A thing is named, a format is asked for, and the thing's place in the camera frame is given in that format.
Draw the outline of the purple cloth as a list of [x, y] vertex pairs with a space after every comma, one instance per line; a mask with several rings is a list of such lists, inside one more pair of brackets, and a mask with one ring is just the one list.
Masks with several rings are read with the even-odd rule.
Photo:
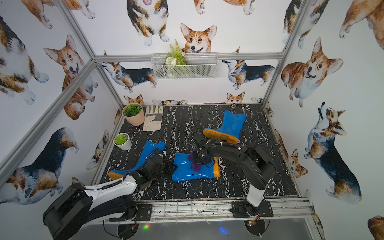
[[201, 164], [197, 164], [197, 157], [198, 157], [198, 150], [197, 148], [194, 148], [193, 152], [188, 155], [188, 160], [192, 163], [191, 164], [191, 169], [195, 172], [198, 173], [200, 172], [202, 166]]

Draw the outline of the blue rubber boot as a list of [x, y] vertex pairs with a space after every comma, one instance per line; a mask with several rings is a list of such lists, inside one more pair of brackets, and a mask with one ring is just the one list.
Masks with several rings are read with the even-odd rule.
[[136, 171], [139, 167], [142, 167], [145, 163], [145, 161], [147, 160], [147, 158], [149, 157], [150, 153], [155, 150], [156, 148], [158, 148], [160, 151], [164, 151], [165, 148], [166, 148], [166, 143], [164, 142], [159, 142], [158, 144], [155, 144], [155, 143], [152, 143], [150, 141], [147, 141], [144, 148], [143, 148], [143, 151], [140, 155], [140, 158], [137, 162], [137, 164], [130, 170], [111, 170], [109, 173], [108, 173], [108, 176], [111, 180], [118, 180], [120, 178], [122, 178], [125, 174], [129, 174], [129, 173], [132, 173], [134, 171]]
[[230, 144], [237, 144], [246, 118], [244, 114], [233, 114], [225, 110], [221, 127], [216, 130], [206, 128], [203, 134], [207, 138], [217, 138]]
[[219, 158], [213, 158], [213, 163], [208, 166], [203, 165], [198, 172], [192, 168], [193, 163], [189, 161], [187, 154], [176, 153], [174, 165], [177, 169], [174, 171], [173, 181], [189, 181], [196, 179], [214, 179], [220, 177]]

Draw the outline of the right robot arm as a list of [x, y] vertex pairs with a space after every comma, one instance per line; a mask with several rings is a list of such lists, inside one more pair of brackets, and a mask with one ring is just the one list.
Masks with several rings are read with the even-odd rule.
[[192, 139], [196, 151], [193, 164], [210, 165], [218, 157], [241, 166], [250, 187], [246, 196], [247, 203], [257, 209], [263, 202], [269, 181], [276, 173], [271, 157], [258, 144], [239, 146], [219, 140], [196, 136]]

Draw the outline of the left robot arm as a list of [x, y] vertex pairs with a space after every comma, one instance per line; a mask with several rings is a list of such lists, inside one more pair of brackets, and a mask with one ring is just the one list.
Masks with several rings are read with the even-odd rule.
[[43, 223], [54, 240], [68, 240], [81, 228], [104, 221], [148, 221], [151, 204], [138, 204], [132, 194], [173, 174], [178, 167], [155, 150], [144, 164], [117, 180], [93, 186], [72, 184], [44, 212]]

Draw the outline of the blue rubber boot back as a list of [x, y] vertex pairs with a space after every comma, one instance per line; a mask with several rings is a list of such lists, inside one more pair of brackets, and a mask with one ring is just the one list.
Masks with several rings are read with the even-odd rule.
[[221, 127], [216, 130], [206, 128], [203, 134], [207, 138], [217, 138], [230, 144], [237, 144], [246, 118], [244, 114], [233, 114], [225, 110]]

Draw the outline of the small white plant pot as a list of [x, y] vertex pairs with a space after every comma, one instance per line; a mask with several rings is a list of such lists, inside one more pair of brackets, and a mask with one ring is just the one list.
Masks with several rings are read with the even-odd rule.
[[117, 146], [123, 151], [129, 151], [132, 147], [131, 138], [126, 133], [116, 135], [113, 142], [115, 146]]

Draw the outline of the green moss in white pot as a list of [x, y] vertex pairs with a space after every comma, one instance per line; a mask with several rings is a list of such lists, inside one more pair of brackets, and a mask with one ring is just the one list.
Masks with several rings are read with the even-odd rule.
[[128, 141], [128, 137], [125, 134], [120, 134], [115, 137], [114, 143], [117, 146], [124, 145]]

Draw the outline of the pink ribbed plant pot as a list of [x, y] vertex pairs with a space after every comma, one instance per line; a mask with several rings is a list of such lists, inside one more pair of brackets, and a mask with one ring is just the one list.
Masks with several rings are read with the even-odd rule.
[[140, 126], [145, 121], [143, 107], [140, 104], [129, 104], [125, 106], [122, 114], [132, 126]]

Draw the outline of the green plant in pink pot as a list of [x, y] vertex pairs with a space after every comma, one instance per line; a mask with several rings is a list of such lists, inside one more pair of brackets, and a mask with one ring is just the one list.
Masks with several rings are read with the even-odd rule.
[[134, 117], [138, 115], [142, 110], [143, 107], [140, 104], [130, 104], [123, 109], [123, 115], [129, 118]]

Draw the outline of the fern with white flower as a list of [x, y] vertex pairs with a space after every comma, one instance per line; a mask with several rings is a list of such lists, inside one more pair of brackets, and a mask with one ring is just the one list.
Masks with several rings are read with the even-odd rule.
[[165, 65], [167, 67], [167, 77], [168, 78], [176, 78], [181, 77], [186, 74], [186, 59], [185, 53], [180, 48], [180, 45], [177, 41], [175, 41], [175, 45], [170, 44], [171, 51], [168, 53]]

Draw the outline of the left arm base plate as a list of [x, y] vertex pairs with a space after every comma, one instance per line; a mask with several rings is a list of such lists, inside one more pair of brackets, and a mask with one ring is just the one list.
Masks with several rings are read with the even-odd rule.
[[152, 215], [152, 204], [140, 204], [135, 207], [130, 207], [122, 217], [111, 218], [110, 222], [129, 222], [129, 221], [149, 221]]

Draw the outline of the aluminium front rail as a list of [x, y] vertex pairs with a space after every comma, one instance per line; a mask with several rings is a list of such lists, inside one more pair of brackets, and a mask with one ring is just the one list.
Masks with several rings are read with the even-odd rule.
[[129, 220], [119, 219], [118, 214], [92, 220], [88, 225], [101, 224], [162, 224], [197, 223], [233, 220], [261, 220], [307, 218], [314, 213], [306, 198], [266, 199], [254, 216], [245, 209], [245, 200], [167, 201], [138, 203], [139, 215]]

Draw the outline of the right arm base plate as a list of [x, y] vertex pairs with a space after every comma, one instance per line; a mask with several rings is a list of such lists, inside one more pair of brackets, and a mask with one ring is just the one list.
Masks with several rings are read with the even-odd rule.
[[271, 202], [263, 200], [258, 207], [254, 207], [247, 200], [231, 203], [230, 212], [234, 218], [273, 217]]

